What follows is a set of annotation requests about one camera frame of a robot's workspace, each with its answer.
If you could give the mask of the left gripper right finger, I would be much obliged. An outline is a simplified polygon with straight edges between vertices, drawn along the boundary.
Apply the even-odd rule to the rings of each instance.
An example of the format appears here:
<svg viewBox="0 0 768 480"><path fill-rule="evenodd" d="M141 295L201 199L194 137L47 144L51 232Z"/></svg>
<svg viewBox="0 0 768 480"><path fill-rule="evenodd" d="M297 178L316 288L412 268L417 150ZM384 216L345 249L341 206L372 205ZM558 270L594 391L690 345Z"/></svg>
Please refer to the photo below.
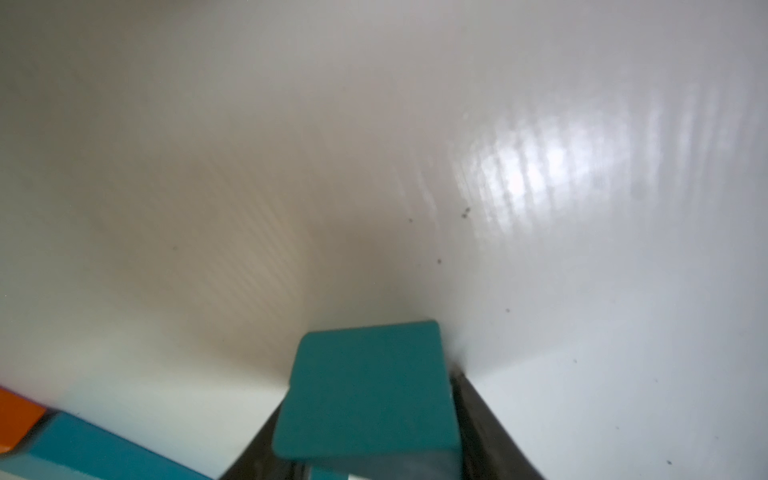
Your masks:
<svg viewBox="0 0 768 480"><path fill-rule="evenodd" d="M456 371L450 381L462 442L462 478L544 480L470 380Z"/></svg>

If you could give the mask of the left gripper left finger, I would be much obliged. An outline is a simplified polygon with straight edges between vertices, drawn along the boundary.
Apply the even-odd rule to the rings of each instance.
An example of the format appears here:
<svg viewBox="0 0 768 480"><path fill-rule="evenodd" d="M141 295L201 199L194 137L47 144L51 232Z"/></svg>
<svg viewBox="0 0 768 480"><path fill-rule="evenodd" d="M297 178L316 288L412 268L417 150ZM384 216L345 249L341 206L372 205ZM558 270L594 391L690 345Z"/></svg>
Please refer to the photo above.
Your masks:
<svg viewBox="0 0 768 480"><path fill-rule="evenodd" d="M279 459L272 448L281 407L282 404L277 406L242 454L220 477L221 480L286 480L294 478L293 463Z"/></svg>

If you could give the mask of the orange long block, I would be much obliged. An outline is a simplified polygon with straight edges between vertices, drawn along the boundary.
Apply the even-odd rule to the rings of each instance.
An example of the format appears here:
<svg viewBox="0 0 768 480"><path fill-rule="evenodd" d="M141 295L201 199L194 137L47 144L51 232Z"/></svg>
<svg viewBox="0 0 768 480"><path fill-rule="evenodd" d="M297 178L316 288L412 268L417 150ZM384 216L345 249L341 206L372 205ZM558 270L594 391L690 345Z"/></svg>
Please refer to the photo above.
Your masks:
<svg viewBox="0 0 768 480"><path fill-rule="evenodd" d="M46 407L1 388L0 452L14 450L46 411Z"/></svg>

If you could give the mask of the small teal cube block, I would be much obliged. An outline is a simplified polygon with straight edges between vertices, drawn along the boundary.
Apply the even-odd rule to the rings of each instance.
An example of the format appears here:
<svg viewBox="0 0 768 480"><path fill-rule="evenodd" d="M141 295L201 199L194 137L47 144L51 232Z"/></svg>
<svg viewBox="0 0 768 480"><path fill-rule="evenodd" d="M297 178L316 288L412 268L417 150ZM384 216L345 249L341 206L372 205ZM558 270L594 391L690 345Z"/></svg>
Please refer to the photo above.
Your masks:
<svg viewBox="0 0 768 480"><path fill-rule="evenodd" d="M367 479L459 479L462 440L434 320L301 339L272 448Z"/></svg>

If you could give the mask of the long teal block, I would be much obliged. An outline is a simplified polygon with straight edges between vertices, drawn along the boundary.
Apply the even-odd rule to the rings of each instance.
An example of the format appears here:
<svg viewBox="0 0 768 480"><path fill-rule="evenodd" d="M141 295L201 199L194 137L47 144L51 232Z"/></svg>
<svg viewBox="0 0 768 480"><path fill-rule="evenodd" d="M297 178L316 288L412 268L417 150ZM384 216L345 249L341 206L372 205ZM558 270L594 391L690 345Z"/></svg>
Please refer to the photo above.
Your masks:
<svg viewBox="0 0 768 480"><path fill-rule="evenodd" d="M1 455L1 471L22 479L194 480L204 476L63 412L45 414Z"/></svg>

